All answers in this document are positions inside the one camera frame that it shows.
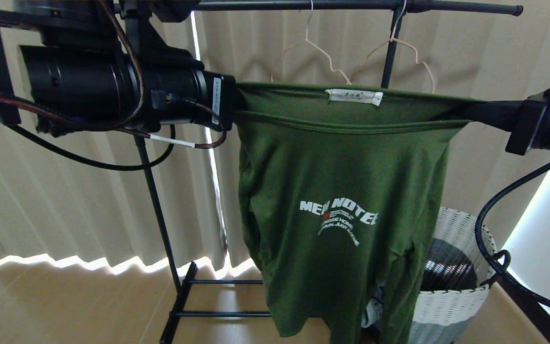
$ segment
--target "clothing rack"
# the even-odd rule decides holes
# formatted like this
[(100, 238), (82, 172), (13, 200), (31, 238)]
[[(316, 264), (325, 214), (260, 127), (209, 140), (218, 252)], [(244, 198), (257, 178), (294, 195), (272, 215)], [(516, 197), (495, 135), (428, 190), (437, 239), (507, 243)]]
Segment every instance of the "clothing rack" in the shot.
[[(309, 10), (311, 9), (310, 0), (202, 0), (198, 7), (198, 11), (272, 11), (272, 10)], [(478, 13), (497, 13), (518, 16), (523, 11), (522, 6), (507, 6), (497, 4), (483, 4), (475, 2), (457, 2), (457, 1), (441, 1), (441, 0), (313, 0), (315, 10), (335, 10), (335, 9), (364, 9), (364, 10), (391, 10), (393, 15), (391, 18), (391, 31), (398, 25), (393, 33), (395, 38), (399, 37), (400, 27), (403, 16), (406, 13), (420, 13), (424, 11), (471, 11)], [(391, 70), (396, 53), (396, 42), (390, 42), (383, 74), (381, 77), (381, 87), (388, 88), (391, 78)], [(148, 154), (146, 151), (146, 141), (143, 137), (135, 137), (135, 144), (139, 151), (139, 156), (142, 164), (149, 163)], [(177, 296), (173, 308), (169, 312), (167, 321), (160, 344), (171, 344), (177, 331), (177, 327), (182, 317), (207, 317), (207, 318), (264, 318), (270, 317), (269, 312), (216, 312), (216, 311), (185, 311), (184, 307), (190, 290), (195, 284), (262, 284), (261, 279), (196, 279), (198, 267), (194, 261), (190, 263), (188, 272), (184, 281), (180, 281), (175, 268), (175, 260), (173, 250), (169, 241), (169, 234), (162, 215), (162, 209), (159, 200), (159, 193), (154, 183), (154, 176), (150, 168), (144, 170), (146, 183), (150, 192), (150, 198), (154, 207), (154, 212), (159, 223), (159, 230), (164, 244), (165, 252), (169, 260), (169, 268), (171, 270), (173, 283)]]

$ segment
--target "basket handle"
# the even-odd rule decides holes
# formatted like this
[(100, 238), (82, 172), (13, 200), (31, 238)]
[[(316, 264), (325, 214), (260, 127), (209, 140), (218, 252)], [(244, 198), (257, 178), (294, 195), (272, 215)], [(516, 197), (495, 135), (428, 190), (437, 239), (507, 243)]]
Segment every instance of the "basket handle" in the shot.
[[(504, 270), (508, 269), (508, 266), (510, 265), (510, 252), (508, 250), (500, 250), (500, 252), (494, 253), (493, 256), (491, 256), (493, 260), (497, 261), (498, 259), (504, 257), (504, 264), (502, 264), (502, 268)], [(500, 279), (500, 275), (496, 272), (494, 276), (491, 276), (487, 280), (485, 280), (483, 283), (481, 283), (479, 286), (482, 287), (483, 285), (493, 285)]]

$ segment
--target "white sticker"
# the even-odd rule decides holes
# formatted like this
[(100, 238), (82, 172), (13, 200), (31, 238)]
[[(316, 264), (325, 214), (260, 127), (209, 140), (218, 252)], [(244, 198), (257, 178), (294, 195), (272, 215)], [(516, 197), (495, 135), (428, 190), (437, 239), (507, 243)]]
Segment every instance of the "white sticker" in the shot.
[(383, 99), (383, 92), (360, 91), (357, 89), (327, 89), (328, 100), (334, 102), (354, 102), (379, 106)]
[[(213, 102), (212, 102), (212, 110), (220, 115), (220, 93), (222, 91), (222, 79), (220, 78), (214, 78), (213, 79)], [(215, 125), (220, 124), (220, 121), (215, 117), (212, 116), (212, 123)]]

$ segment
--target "floor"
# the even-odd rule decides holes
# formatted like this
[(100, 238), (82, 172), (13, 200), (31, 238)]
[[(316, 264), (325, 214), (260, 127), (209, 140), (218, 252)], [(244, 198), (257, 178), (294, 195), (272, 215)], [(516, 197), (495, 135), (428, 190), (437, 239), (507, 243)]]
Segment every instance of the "floor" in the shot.
[[(204, 267), (197, 278), (210, 278)], [(239, 279), (259, 278), (255, 269)], [(114, 275), (109, 268), (86, 270), (74, 264), (0, 265), (0, 343), (157, 344), (175, 288), (167, 269), (146, 273), (137, 266)], [(257, 285), (192, 287), (188, 310), (264, 311)], [(303, 331), (280, 338), (270, 318), (181, 320), (175, 344), (326, 344), (328, 329), (319, 319)], [(456, 344), (547, 344), (497, 285)]]

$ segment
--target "clothes hanger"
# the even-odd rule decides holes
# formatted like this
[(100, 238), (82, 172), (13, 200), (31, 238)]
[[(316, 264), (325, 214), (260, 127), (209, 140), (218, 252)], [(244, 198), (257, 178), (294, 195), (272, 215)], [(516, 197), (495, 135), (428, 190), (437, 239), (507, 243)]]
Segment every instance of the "clothes hanger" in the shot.
[(411, 48), (413, 49), (413, 51), (415, 52), (415, 65), (423, 65), (425, 68), (426, 68), (426, 71), (428, 72), (428, 75), (430, 76), (430, 81), (432, 81), (432, 94), (434, 94), (434, 91), (436, 90), (436, 83), (434, 82), (434, 76), (432, 75), (432, 71), (430, 70), (430, 67), (428, 67), (428, 64), (425, 62), (425, 61), (421, 61), (419, 62), (419, 52), (417, 51), (417, 48), (415, 48), (414, 46), (404, 42), (404, 41), (401, 41), (400, 39), (397, 39), (394, 37), (394, 34), (396, 32), (396, 29), (398, 28), (398, 24), (400, 22), (400, 19), (402, 18), (402, 16), (404, 15), (404, 10), (406, 9), (406, 0), (404, 0), (404, 4), (402, 6), (402, 11), (400, 11), (400, 14), (399, 16), (396, 18), (396, 22), (393, 26), (393, 30), (391, 31), (391, 36), (390, 38), (387, 40), (387, 41), (384, 41), (381, 45), (377, 46), (375, 49), (373, 49), (371, 52), (369, 52), (369, 54), (366, 56), (366, 58), (364, 59), (364, 62), (362, 62), (361, 64), (359, 64), (356, 68), (354, 68), (354, 72), (351, 74), (351, 76), (349, 77), (350, 80), (353, 80), (353, 77), (355, 76), (355, 74), (360, 71), (360, 69), (362, 68), (362, 66), (366, 63), (366, 61), (369, 60), (369, 57), (371, 55), (373, 55), (374, 52), (376, 52), (377, 50), (383, 48), (386, 44), (388, 43), (391, 43), (391, 42), (397, 42), (397, 43), (400, 43), (402, 44), (403, 46), (406, 46), (408, 48)]
[(314, 10), (313, 0), (311, 0), (311, 14), (309, 14), (309, 19), (307, 20), (307, 28), (305, 28), (305, 39), (304, 39), (304, 41), (298, 42), (296, 44), (293, 44), (293, 45), (285, 48), (284, 51), (282, 52), (281, 56), (277, 60), (275, 60), (275, 62), (271, 66), (271, 82), (273, 82), (273, 70), (275, 69), (275, 66), (277, 65), (277, 63), (284, 59), (284, 56), (286, 56), (286, 52), (288, 52), (288, 50), (294, 48), (295, 46), (308, 44), (308, 45), (314, 47), (316, 50), (318, 50), (322, 54), (326, 55), (326, 57), (328, 57), (328, 61), (330, 62), (330, 71), (333, 72), (333, 73), (340, 73), (343, 76), (343, 78), (345, 78), (345, 81), (347, 82), (347, 85), (351, 85), (351, 81), (349, 80), (349, 78), (347, 77), (345, 72), (343, 72), (340, 69), (335, 70), (334, 68), (332, 68), (332, 58), (330, 58), (330, 55), (327, 52), (325, 52), (324, 50), (322, 50), (322, 48), (319, 48), (319, 46), (317, 46), (314, 42), (309, 40), (309, 23), (311, 22), (311, 17), (313, 17), (313, 10)]

